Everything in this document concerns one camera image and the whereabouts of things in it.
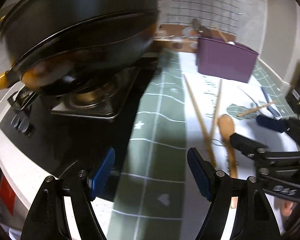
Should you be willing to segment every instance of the gas stove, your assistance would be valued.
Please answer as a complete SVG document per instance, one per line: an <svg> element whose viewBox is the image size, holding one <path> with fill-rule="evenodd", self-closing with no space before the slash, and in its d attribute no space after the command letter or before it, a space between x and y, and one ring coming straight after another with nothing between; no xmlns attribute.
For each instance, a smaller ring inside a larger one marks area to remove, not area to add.
<svg viewBox="0 0 300 240"><path fill-rule="evenodd" d="M12 106L0 129L23 154L57 178L93 166L114 148L113 171L101 194L113 201L139 100L156 66L157 58L144 57L103 86L59 98L21 90L18 98L10 98Z"/></svg>
<svg viewBox="0 0 300 240"><path fill-rule="evenodd" d="M128 67L102 86L92 86L67 94L62 97L60 104L51 109L51 113L97 119L115 118L120 113L139 70L137 66Z"/></svg>

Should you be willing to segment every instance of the chopsticks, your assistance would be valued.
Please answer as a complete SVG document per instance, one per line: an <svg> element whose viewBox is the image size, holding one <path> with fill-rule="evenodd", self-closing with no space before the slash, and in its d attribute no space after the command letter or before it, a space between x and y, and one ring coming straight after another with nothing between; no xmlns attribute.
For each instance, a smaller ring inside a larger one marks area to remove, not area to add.
<svg viewBox="0 0 300 240"><path fill-rule="evenodd" d="M254 113L254 112L256 112L256 111L258 111L258 110L260 110L260 109L262 109L262 108L264 108L264 107L267 107L267 106L269 106L269 105L272 105L272 104L274 104L274 103L275 103L275 100L272 101L272 102L270 102L270 103L268 103L268 104L265 104L265 105L263 105L263 106L258 106L258 107L255 107L255 108L251 108L251 109L249 109L249 110L247 110L247 111L245 111L245 112L243 112L243 113L238 114L237 117L242 117L242 116L244 116L244 115L246 115L246 114Z"/></svg>
<svg viewBox="0 0 300 240"><path fill-rule="evenodd" d="M183 77L185 79L186 86L188 88L192 104L194 106L194 110L195 110L196 115L197 115L198 120L199 120L199 124L200 124L200 127L201 127L202 135L203 135L203 138L204 138L205 149L208 152L211 164L214 167L216 167L216 160L215 160L215 157L214 157L214 154L213 154L213 150L212 150L212 147L211 147L211 140L213 139L215 126L216 126L216 124L218 122L218 112L219 112L220 98L221 98L220 95L221 95L221 88L222 88L222 79L220 80L220 85L219 85L219 91L218 91L218 96L217 96L216 108L215 108L215 111L214 111L212 128L211 128L211 131L210 131L210 134L209 134L208 130L207 130L207 127L206 127L206 125L204 123L203 117L201 115L201 112L199 110L199 107L197 105L197 102L196 102L196 100L194 98L194 94L193 94L193 92L191 90L189 82L188 82L188 80L187 80L187 78L186 78L186 76L184 74L183 74Z"/></svg>
<svg viewBox="0 0 300 240"><path fill-rule="evenodd" d="M211 127L211 130L210 130L210 139L211 140L213 139L215 127L218 123L219 108L220 108L220 101L221 101L221 90L222 90L222 79L220 79L220 83L219 83L219 90L218 90L218 95L217 95L216 108L214 110L212 127Z"/></svg>

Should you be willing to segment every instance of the blue gripper pad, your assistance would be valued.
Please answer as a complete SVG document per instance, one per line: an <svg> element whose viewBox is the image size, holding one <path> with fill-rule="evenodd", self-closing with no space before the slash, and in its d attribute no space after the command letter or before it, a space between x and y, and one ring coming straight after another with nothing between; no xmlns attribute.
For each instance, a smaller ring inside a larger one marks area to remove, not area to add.
<svg viewBox="0 0 300 240"><path fill-rule="evenodd" d="M89 175L87 183L90 188L90 200L93 201L97 196L100 196L103 190L103 187L106 184L112 166L115 160L115 152L112 147L110 147L106 157L103 159L100 168L92 176Z"/></svg>
<svg viewBox="0 0 300 240"><path fill-rule="evenodd" d="M257 124L261 127L283 133L287 130L286 120L272 119L264 115L258 115L256 118Z"/></svg>
<svg viewBox="0 0 300 240"><path fill-rule="evenodd" d="M209 171L207 170L209 168L205 161L201 158L196 148L190 148L188 150L187 161L201 195L208 201L211 201L212 194L210 192L210 184L214 184L214 177L213 174L212 177L209 174Z"/></svg>

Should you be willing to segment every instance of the wall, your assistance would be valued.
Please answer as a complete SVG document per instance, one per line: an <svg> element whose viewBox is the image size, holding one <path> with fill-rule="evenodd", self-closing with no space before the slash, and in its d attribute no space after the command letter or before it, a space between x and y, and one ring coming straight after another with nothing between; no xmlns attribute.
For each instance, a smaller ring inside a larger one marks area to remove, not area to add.
<svg viewBox="0 0 300 240"><path fill-rule="evenodd" d="M236 40L257 52L263 43L266 0L158 0L166 8L162 24L191 25L198 18L206 27L236 35Z"/></svg>
<svg viewBox="0 0 300 240"><path fill-rule="evenodd" d="M300 66L300 7L295 0L267 0L261 63L286 94Z"/></svg>

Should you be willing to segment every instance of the pan handle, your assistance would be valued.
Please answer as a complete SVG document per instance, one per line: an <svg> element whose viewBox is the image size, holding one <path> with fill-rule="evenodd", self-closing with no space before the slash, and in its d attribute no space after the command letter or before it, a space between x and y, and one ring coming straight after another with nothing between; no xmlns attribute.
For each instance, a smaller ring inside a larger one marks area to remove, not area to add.
<svg viewBox="0 0 300 240"><path fill-rule="evenodd" d="M16 73L11 69L0 74L0 90L9 88L19 81Z"/></svg>

